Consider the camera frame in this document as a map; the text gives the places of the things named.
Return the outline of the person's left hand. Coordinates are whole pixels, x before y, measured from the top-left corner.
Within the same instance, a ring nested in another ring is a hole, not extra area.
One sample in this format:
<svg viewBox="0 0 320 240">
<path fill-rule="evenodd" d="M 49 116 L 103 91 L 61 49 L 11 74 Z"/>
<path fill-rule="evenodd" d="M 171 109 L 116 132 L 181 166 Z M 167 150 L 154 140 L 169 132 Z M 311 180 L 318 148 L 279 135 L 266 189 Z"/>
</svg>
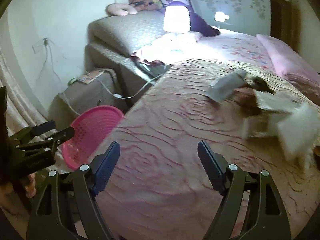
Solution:
<svg viewBox="0 0 320 240">
<path fill-rule="evenodd" d="M 22 179 L 22 188 L 24 194 L 27 198 L 33 198 L 36 194 L 36 180 L 35 174 L 32 173 L 27 178 Z M 14 191 L 14 186 L 12 183 L 7 183 L 1 185 L 1 197 L 4 197 Z"/>
</svg>

